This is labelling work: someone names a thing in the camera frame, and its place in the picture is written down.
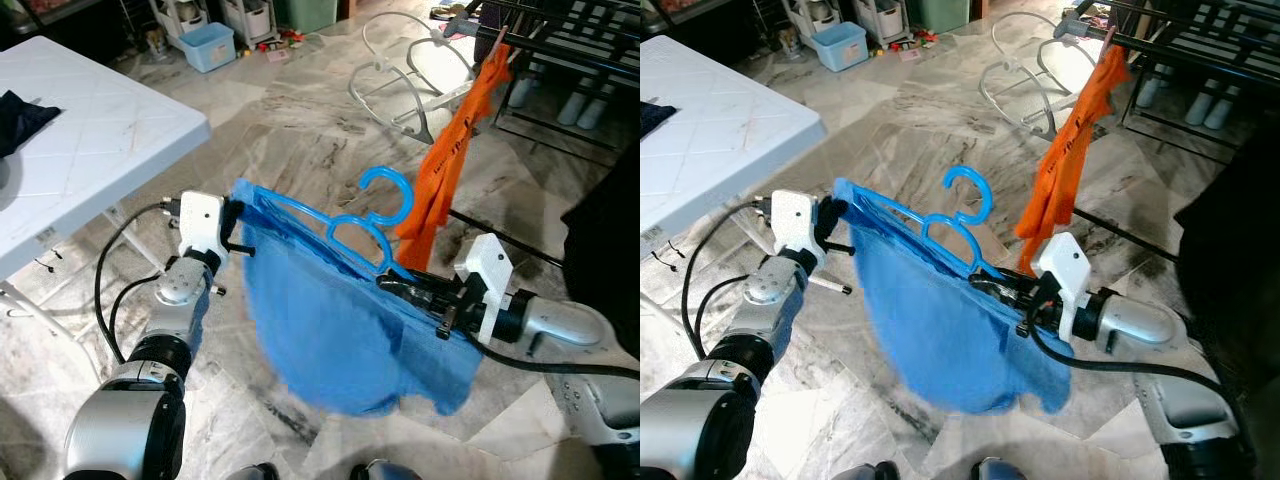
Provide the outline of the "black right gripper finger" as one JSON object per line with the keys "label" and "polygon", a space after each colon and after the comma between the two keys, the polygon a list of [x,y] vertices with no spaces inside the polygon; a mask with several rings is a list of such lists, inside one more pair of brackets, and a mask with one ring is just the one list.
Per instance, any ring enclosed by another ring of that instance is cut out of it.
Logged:
{"label": "black right gripper finger", "polygon": [[422,291],[420,284],[411,276],[404,278],[394,271],[381,274],[376,278],[378,288],[397,298],[410,303],[428,303],[429,292]]}
{"label": "black right gripper finger", "polygon": [[969,284],[998,301],[1012,301],[1012,285],[1004,275],[991,275],[987,271],[973,273],[968,278]]}

